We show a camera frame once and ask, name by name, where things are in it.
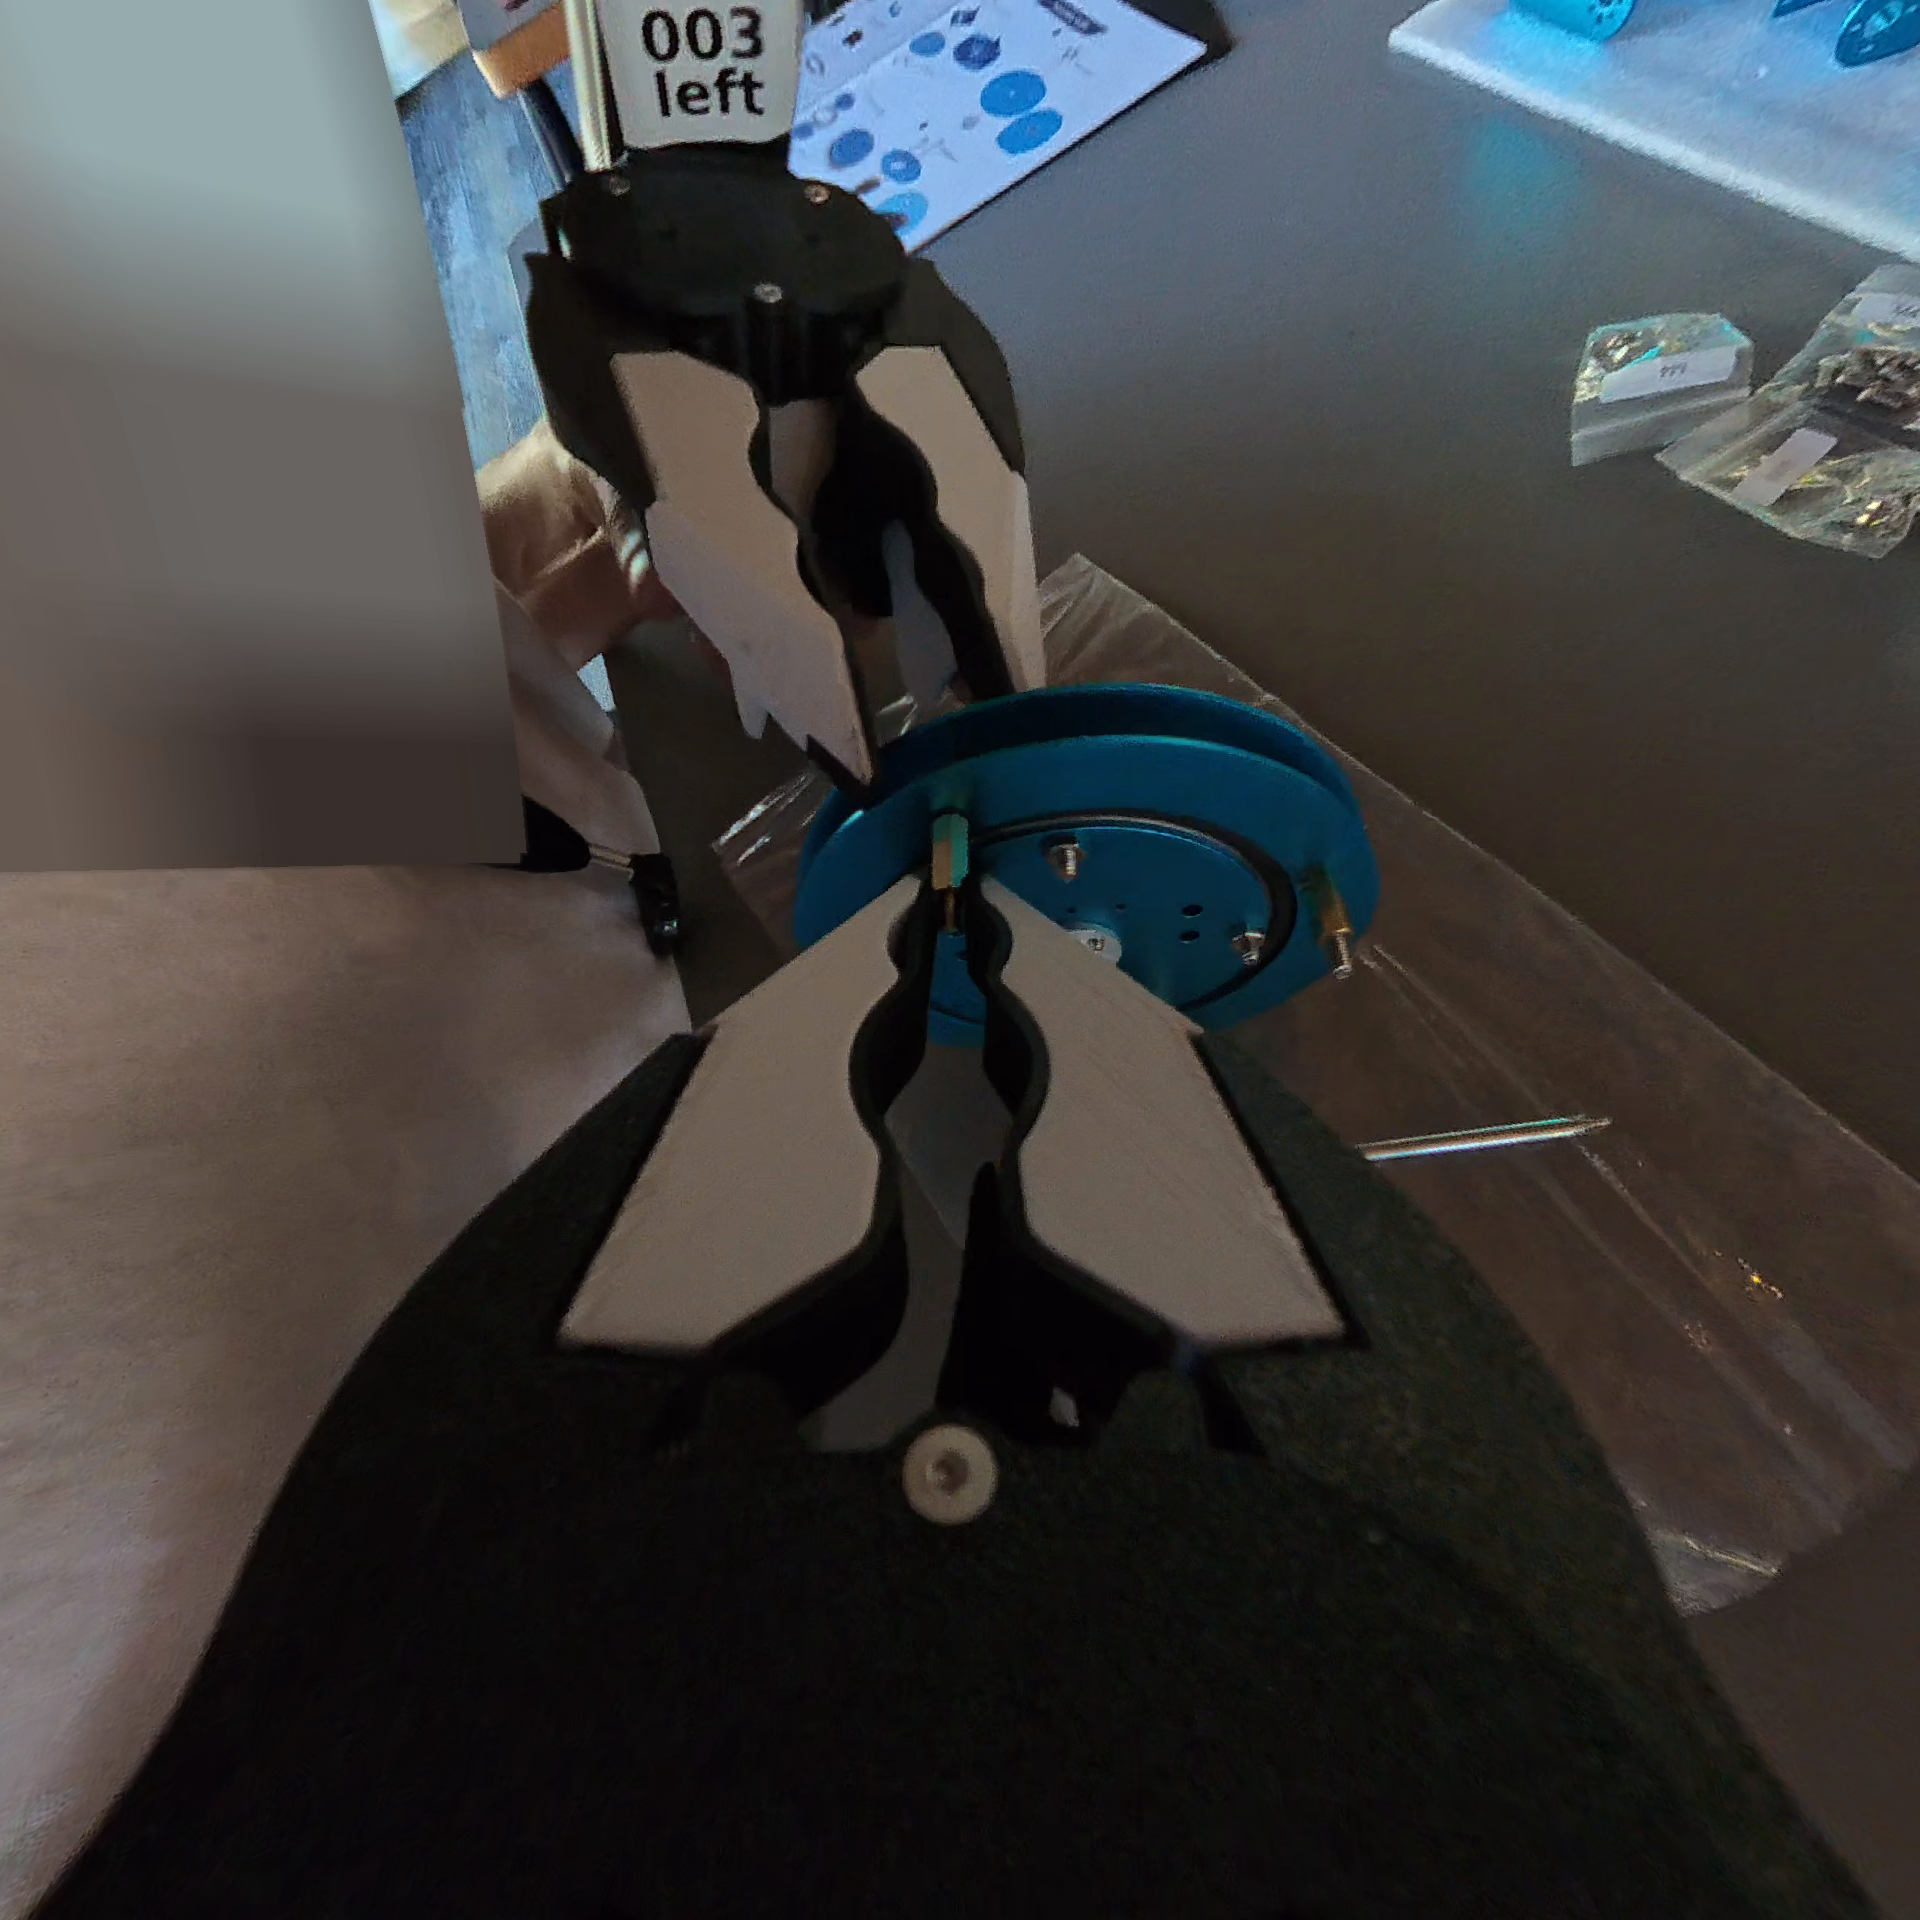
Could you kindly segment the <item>blue round metal turntable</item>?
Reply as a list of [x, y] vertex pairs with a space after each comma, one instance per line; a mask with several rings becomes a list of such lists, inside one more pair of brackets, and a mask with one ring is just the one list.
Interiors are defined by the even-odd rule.
[[807, 828], [789, 926], [817, 946], [929, 875], [938, 822], [996, 883], [1200, 1031], [1348, 978], [1379, 904], [1362, 806], [1283, 719], [1171, 684], [1079, 684], [951, 711], [879, 751]]

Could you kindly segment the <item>white foam sheet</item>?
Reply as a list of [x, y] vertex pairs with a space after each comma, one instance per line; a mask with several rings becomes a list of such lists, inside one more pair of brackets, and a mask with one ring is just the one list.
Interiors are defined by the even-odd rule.
[[1605, 43], [1509, 4], [1425, 4], [1387, 44], [1743, 201], [1917, 261], [1917, 51], [1835, 66], [1852, 3], [1637, 3]]

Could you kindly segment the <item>printed instruction sheet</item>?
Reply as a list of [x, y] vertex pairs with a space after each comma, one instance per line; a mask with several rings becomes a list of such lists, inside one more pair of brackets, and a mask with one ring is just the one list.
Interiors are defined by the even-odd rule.
[[801, 43], [788, 169], [919, 252], [1200, 68], [1179, 21], [1179, 4], [834, 4]]

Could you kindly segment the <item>large clear plastic bag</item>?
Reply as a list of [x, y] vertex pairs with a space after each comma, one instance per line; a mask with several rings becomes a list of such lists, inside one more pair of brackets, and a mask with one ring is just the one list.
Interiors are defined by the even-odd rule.
[[[1337, 1141], [1549, 1116], [1557, 1144], [1373, 1164], [1520, 1323], [1622, 1485], [1683, 1617], [1764, 1590], [1915, 1467], [1915, 1180], [1502, 862], [1085, 558], [1044, 585], [1055, 688], [1262, 709], [1348, 777], [1379, 897], [1348, 976], [1232, 1041]], [[798, 946], [801, 773], [713, 845]]]

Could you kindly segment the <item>pile of small screw bags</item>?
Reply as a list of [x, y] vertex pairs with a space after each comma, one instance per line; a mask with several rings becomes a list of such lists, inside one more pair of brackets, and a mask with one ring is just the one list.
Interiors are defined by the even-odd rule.
[[1917, 519], [1915, 265], [1868, 272], [1764, 381], [1750, 337], [1715, 312], [1596, 326], [1568, 457], [1627, 454], [1790, 540], [1881, 560]]

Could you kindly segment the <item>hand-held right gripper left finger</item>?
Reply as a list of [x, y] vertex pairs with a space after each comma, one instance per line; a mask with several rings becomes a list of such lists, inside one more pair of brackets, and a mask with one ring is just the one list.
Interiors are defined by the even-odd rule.
[[886, 1116], [928, 1038], [933, 894], [897, 880], [710, 1020], [557, 1343], [768, 1380], [815, 1414], [907, 1299]]

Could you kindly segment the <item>wooden-edged office desk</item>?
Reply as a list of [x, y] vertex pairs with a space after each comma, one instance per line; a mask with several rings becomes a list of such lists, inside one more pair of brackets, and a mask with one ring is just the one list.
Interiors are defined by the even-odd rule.
[[534, 82], [545, 80], [572, 57], [569, 22], [581, 15], [593, 28], [596, 89], [601, 105], [611, 101], [611, 66], [606, 52], [606, 3], [453, 3], [468, 52], [498, 102], [508, 102]]

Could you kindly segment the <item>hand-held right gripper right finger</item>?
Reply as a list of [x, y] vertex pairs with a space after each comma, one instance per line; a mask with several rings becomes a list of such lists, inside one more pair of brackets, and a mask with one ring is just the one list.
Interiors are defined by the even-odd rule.
[[1170, 1377], [1252, 1448], [1221, 1368], [1346, 1347], [1326, 1265], [1188, 1017], [1000, 880], [966, 907], [1006, 1133], [972, 1186], [951, 1408], [1090, 1446], [1135, 1380]]

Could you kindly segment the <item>person's left hand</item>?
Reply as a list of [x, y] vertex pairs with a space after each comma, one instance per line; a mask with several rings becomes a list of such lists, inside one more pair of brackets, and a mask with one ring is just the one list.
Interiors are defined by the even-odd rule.
[[474, 478], [494, 587], [569, 666], [682, 616], [637, 525], [547, 418]]

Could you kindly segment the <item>yellow-handled screwdriver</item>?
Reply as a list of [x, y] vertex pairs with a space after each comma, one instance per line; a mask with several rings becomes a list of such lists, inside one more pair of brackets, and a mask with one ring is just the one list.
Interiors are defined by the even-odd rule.
[[1372, 1164], [1461, 1159], [1584, 1141], [1604, 1133], [1609, 1125], [1612, 1121], [1608, 1116], [1538, 1116], [1502, 1125], [1356, 1143], [1353, 1151]]

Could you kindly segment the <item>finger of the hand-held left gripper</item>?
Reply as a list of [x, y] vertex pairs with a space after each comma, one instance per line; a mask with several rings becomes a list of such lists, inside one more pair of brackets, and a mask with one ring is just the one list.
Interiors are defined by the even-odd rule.
[[941, 349], [882, 349], [862, 399], [919, 459], [932, 532], [959, 564], [963, 635], [953, 655], [973, 696], [1025, 694], [1045, 683], [1040, 575], [1027, 483]]
[[610, 372], [649, 486], [645, 554], [725, 662], [742, 726], [774, 722], [843, 787], [869, 787], [876, 744], [850, 647], [804, 576], [795, 519], [755, 467], [755, 389], [668, 349], [618, 352]]

